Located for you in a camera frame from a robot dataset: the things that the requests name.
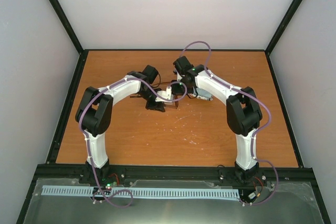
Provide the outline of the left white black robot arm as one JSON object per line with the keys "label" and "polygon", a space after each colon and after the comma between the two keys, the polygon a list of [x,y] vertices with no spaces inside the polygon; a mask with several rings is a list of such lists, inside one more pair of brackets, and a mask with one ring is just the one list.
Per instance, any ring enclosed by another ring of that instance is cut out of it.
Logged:
{"label": "left white black robot arm", "polygon": [[146,101],[147,110],[165,112],[164,103],[156,102],[155,88],[152,83],[160,77],[153,66],[146,66],[143,71],[129,72],[121,80],[101,88],[86,88],[75,120],[85,136],[88,150],[85,176],[97,183],[108,180],[110,169],[106,154],[105,132],[111,123],[112,108],[119,101],[136,93]]}

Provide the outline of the light blue cleaning cloth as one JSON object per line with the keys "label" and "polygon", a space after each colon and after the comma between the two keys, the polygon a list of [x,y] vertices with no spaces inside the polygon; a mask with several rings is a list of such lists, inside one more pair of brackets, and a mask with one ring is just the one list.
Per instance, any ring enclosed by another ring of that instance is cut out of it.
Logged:
{"label": "light blue cleaning cloth", "polygon": [[207,98],[207,99],[212,98],[212,95],[209,92],[207,92],[203,89],[197,88],[196,89],[196,94],[197,94],[198,97],[203,97],[203,98]]}

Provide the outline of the brown sunglasses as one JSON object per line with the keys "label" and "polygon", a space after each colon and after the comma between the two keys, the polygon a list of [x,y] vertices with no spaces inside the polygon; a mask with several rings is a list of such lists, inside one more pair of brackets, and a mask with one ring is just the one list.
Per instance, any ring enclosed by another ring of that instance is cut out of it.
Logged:
{"label": "brown sunglasses", "polygon": [[172,80],[165,90],[151,85],[149,88],[146,84],[141,84],[139,92],[131,95],[131,98],[143,98],[146,101],[145,108],[147,110],[165,112],[165,107],[170,106],[176,108],[178,106],[177,95],[173,93],[173,88],[182,88],[176,80]]}

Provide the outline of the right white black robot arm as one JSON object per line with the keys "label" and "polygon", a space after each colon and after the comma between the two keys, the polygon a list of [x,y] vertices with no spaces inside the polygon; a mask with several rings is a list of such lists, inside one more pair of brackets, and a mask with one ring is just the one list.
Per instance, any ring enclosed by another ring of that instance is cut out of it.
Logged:
{"label": "right white black robot arm", "polygon": [[193,66],[185,56],[176,59],[173,66],[178,81],[188,89],[202,89],[219,99],[226,106],[227,124],[236,134],[237,157],[235,177],[241,184],[247,183],[258,171],[256,157],[256,130],[263,118],[260,106],[252,99],[252,88],[234,86],[219,78],[203,65]]}

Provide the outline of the flag pattern sunglasses case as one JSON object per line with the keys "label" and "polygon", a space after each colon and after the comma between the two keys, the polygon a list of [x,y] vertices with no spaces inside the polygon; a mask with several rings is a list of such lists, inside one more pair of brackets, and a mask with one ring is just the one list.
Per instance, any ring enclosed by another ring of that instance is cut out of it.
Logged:
{"label": "flag pattern sunglasses case", "polygon": [[188,91],[187,96],[190,99],[200,99],[200,100],[205,100],[205,101],[212,101],[213,96],[200,88],[193,88],[192,90]]}

